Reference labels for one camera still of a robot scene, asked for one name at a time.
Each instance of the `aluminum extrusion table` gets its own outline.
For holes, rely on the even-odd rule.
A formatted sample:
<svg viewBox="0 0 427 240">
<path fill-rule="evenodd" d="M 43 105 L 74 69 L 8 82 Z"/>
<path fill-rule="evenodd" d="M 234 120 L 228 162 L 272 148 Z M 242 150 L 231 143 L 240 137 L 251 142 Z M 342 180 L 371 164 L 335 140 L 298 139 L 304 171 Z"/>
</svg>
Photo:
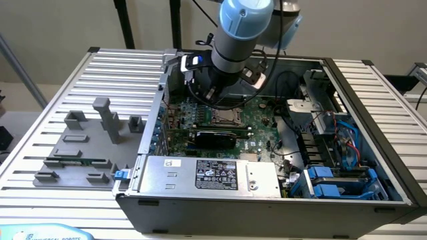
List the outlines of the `aluminum extrusion table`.
<svg viewBox="0 0 427 240">
<path fill-rule="evenodd" d="M 427 192 L 426 120 L 374 66 L 355 60 L 334 61 Z M 100 118 L 92 109 L 92 102 L 103 96 L 110 97 L 110 108 L 119 113 L 120 119 L 127 119 L 130 115 L 142 115 L 144 119 L 163 73 L 162 63 L 162 51 L 102 48 L 86 54 L 0 166 L 0 224 L 67 224 L 82 228 L 102 240 L 187 238 L 136 232 L 110 190 L 43 189 L 34 186 L 35 172 L 42 168 L 43 159 L 50 155 L 66 129 L 63 119 L 67 112 L 82 110 L 88 118 Z M 218 236 L 196 238 L 231 239 Z M 427 216 L 406 225 L 384 225 L 360 239 L 427 239 Z"/>
</svg>

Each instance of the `wire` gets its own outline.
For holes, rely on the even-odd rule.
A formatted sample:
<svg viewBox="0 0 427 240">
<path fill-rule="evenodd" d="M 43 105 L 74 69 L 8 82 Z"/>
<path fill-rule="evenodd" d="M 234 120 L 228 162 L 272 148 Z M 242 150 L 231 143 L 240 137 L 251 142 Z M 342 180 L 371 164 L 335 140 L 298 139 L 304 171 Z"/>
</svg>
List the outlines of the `wire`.
<svg viewBox="0 0 427 240">
<path fill-rule="evenodd" d="M 279 43 L 278 43 L 278 51 L 275 53 L 275 58 L 274 58 L 274 61 L 272 61 L 272 65 L 271 65 L 271 70 L 270 70 L 270 74 L 268 74 L 268 77 L 266 79 L 266 81 L 263 82 L 259 90 L 246 99 L 243 100 L 240 103 L 238 103 L 236 105 L 231 106 L 231 107 L 220 107 L 220 106 L 215 106 L 212 105 L 211 103 L 208 103 L 206 100 L 203 100 L 199 96 L 196 96 L 194 90 L 192 90 L 192 87 L 191 87 L 191 84 L 188 83 L 188 91 L 191 93 L 191 95 L 194 96 L 194 98 L 202 102 L 204 105 L 207 105 L 208 107 L 214 108 L 214 109 L 218 109 L 218 110 L 231 110 L 231 109 L 235 109 L 238 107 L 240 107 L 242 105 L 244 105 L 250 100 L 252 100 L 256 95 L 264 90 L 266 86 L 267 86 L 267 83 L 268 81 L 271 80 L 272 78 L 272 75 L 274 75 L 274 72 L 275 72 L 275 69 L 276 69 L 276 64 L 278 64 L 278 60 L 279 60 L 279 56 L 280 56 L 280 48 L 282 48 L 282 35 L 283 35 L 283 0 L 280 0 L 280 30 L 279 30 Z"/>
<path fill-rule="evenodd" d="M 267 69 L 267 53 L 264 52 L 264 50 L 260 50 L 260 49 L 254 49 L 252 53 L 260 53 L 262 54 L 260 64 L 262 64 L 262 68 L 263 68 L 263 72 L 264 72 L 266 69 Z"/>
<path fill-rule="evenodd" d="M 427 87 L 425 88 L 425 91 L 422 91 L 422 94 L 419 95 L 419 99 L 418 99 L 418 102 L 417 102 L 415 110 L 419 109 L 419 105 L 421 105 L 422 98 L 423 98 L 423 95 L 425 95 L 425 93 L 426 93 L 426 90 L 427 90 Z"/>
<path fill-rule="evenodd" d="M 360 166 L 360 152 L 359 152 L 358 148 L 350 142 L 347 142 L 347 146 L 355 151 L 358 165 Z"/>
<path fill-rule="evenodd" d="M 214 19 L 211 18 L 211 16 L 208 15 L 208 13 L 204 11 L 204 9 L 202 8 L 202 6 L 199 5 L 199 3 L 196 2 L 196 0 L 192 0 L 194 4 L 198 6 L 199 10 L 203 12 L 204 16 L 208 18 L 208 20 L 211 21 L 211 23 L 215 25 L 215 27 L 218 28 L 219 25 L 216 24 L 216 22 L 214 21 Z"/>
<path fill-rule="evenodd" d="M 278 146 L 278 144 L 279 144 L 280 142 L 282 142 L 282 140 L 279 140 L 279 141 L 275 143 L 275 145 L 272 146 L 272 148 L 271 148 L 271 151 L 274 152 L 274 154 L 276 154 L 278 156 L 288 156 L 288 155 L 300 153 L 300 151 L 294 151 L 294 152 L 287 153 L 287 154 L 280 154 L 280 153 L 278 153 L 278 152 L 276 152 L 276 146 Z"/>
</svg>

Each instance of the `gray plastic block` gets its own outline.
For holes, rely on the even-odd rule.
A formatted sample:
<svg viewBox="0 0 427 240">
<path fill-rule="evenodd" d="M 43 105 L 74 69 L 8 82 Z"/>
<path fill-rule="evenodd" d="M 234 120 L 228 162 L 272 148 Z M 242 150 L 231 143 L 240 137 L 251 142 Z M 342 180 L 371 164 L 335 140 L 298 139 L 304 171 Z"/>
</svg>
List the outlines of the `gray plastic block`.
<svg viewBox="0 0 427 240">
<path fill-rule="evenodd" d="M 142 134 L 146 127 L 142 116 L 135 116 L 135 115 L 130 116 L 127 126 L 131 133 Z"/>
<path fill-rule="evenodd" d="M 100 119 L 80 121 L 82 129 L 64 130 L 60 141 L 43 161 L 40 172 L 55 172 L 56 181 L 34 180 L 36 187 L 55 188 L 102 188 L 111 189 L 118 170 L 132 168 L 138 158 L 142 133 L 132 133 L 130 122 L 118 119 L 119 144 L 112 144 L 108 132 L 103 129 Z M 87 136 L 87 141 L 64 141 L 67 136 Z M 104 173 L 107 180 L 87 179 L 88 173 Z"/>
<path fill-rule="evenodd" d="M 86 117 L 86 114 L 83 111 L 70 111 L 66 118 L 64 122 L 67 124 L 67 127 L 71 130 L 82 130 L 82 125 L 80 122 L 87 122 L 88 119 Z"/>
<path fill-rule="evenodd" d="M 64 143 L 87 143 L 90 141 L 88 135 L 66 135 L 62 140 Z"/>
<path fill-rule="evenodd" d="M 47 167 L 54 167 L 54 168 L 63 168 L 64 167 L 63 163 L 59 160 L 47 160 L 46 159 L 43 161 L 43 163 Z"/>
<path fill-rule="evenodd" d="M 54 153 L 55 157 L 80 157 L 82 151 L 79 149 L 56 149 Z"/>
<path fill-rule="evenodd" d="M 119 116 L 110 111 L 110 99 L 108 97 L 98 97 L 94 101 L 92 107 L 99 112 L 102 118 L 102 126 L 108 132 L 111 142 L 119 143 Z"/>
<path fill-rule="evenodd" d="M 86 179 L 92 184 L 98 184 L 98 183 L 107 184 L 110 182 L 110 178 L 107 177 L 104 172 L 90 172 L 87 174 Z"/>
<path fill-rule="evenodd" d="M 34 175 L 40 182 L 56 182 L 60 177 L 55 171 L 39 171 Z"/>
<path fill-rule="evenodd" d="M 106 160 L 106 161 L 94 161 L 92 163 L 94 168 L 96 169 L 111 169 L 114 164 L 112 161 Z"/>
</svg>

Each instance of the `power supply label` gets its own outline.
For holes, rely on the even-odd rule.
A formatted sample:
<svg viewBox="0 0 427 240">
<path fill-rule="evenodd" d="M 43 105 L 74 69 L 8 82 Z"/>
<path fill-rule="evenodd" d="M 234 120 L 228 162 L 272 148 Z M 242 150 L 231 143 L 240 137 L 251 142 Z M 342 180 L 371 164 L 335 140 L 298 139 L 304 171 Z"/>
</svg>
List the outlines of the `power supply label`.
<svg viewBox="0 0 427 240">
<path fill-rule="evenodd" d="M 198 189 L 238 190 L 238 166 L 235 161 L 198 160 L 195 168 Z"/>
</svg>

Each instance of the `black cable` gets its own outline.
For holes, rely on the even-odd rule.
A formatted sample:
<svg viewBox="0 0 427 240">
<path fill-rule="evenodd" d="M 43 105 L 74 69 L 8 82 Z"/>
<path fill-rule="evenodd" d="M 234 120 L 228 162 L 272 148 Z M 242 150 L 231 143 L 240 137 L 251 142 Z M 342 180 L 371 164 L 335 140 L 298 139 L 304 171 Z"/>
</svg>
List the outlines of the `black cable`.
<svg viewBox="0 0 427 240">
<path fill-rule="evenodd" d="M 425 95 L 425 93 L 426 93 L 426 90 L 427 90 L 427 87 L 425 88 L 425 91 L 422 91 L 422 94 L 419 95 L 419 99 L 418 99 L 418 102 L 417 102 L 415 110 L 419 109 L 419 105 L 421 105 L 422 98 L 423 98 L 423 95 Z"/>
<path fill-rule="evenodd" d="M 215 27 L 218 28 L 219 25 L 216 24 L 216 22 L 214 21 L 214 19 L 210 17 L 208 13 L 204 11 L 204 9 L 202 8 L 202 6 L 199 5 L 199 3 L 196 2 L 196 0 L 192 0 L 194 4 L 198 6 L 199 10 L 203 12 L 204 16 L 208 18 L 208 20 L 211 21 L 211 23 L 215 25 Z"/>
<path fill-rule="evenodd" d="M 190 90 L 190 93 L 191 95 L 194 96 L 194 98 L 202 102 L 204 105 L 207 105 L 208 107 L 216 109 L 216 110 L 231 110 L 231 109 L 235 109 L 238 107 L 240 107 L 242 105 L 244 105 L 251 99 L 254 99 L 256 97 L 256 95 L 264 90 L 266 86 L 267 86 L 267 83 L 268 81 L 271 80 L 272 78 L 272 75 L 274 75 L 274 72 L 275 72 L 275 69 L 276 69 L 276 64 L 278 64 L 278 60 L 279 60 L 279 55 L 280 55 L 280 48 L 282 48 L 282 35 L 283 35 L 283 0 L 280 0 L 280 31 L 279 31 L 279 43 L 278 43 L 278 51 L 275 53 L 275 58 L 274 58 L 274 62 L 272 62 L 272 66 L 271 66 L 271 70 L 270 70 L 270 74 L 268 74 L 268 77 L 266 79 L 266 81 L 263 82 L 259 90 L 244 100 L 242 101 L 240 103 L 238 103 L 236 105 L 231 106 L 231 107 L 220 107 L 220 106 L 215 106 L 212 105 L 211 103 L 208 103 L 207 101 L 204 101 L 199 96 L 196 96 L 194 90 L 192 90 L 192 87 L 191 87 L 191 84 L 188 84 L 188 90 Z"/>
<path fill-rule="evenodd" d="M 266 71 L 266 69 L 267 69 L 267 53 L 263 51 L 263 50 L 260 50 L 260 49 L 254 49 L 252 50 L 252 53 L 260 53 L 262 54 L 262 61 L 260 61 L 260 63 L 262 63 L 262 67 L 263 67 L 263 72 Z"/>
<path fill-rule="evenodd" d="M 275 143 L 275 145 L 272 146 L 272 148 L 271 148 L 271 151 L 274 152 L 274 154 L 276 154 L 278 156 L 288 156 L 288 155 L 300 153 L 300 151 L 294 151 L 294 152 L 287 153 L 287 154 L 280 154 L 280 153 L 278 153 L 278 152 L 276 152 L 276 146 L 278 146 L 278 144 L 279 144 L 280 142 L 282 142 L 282 140 L 278 141 L 278 142 Z"/>
</svg>

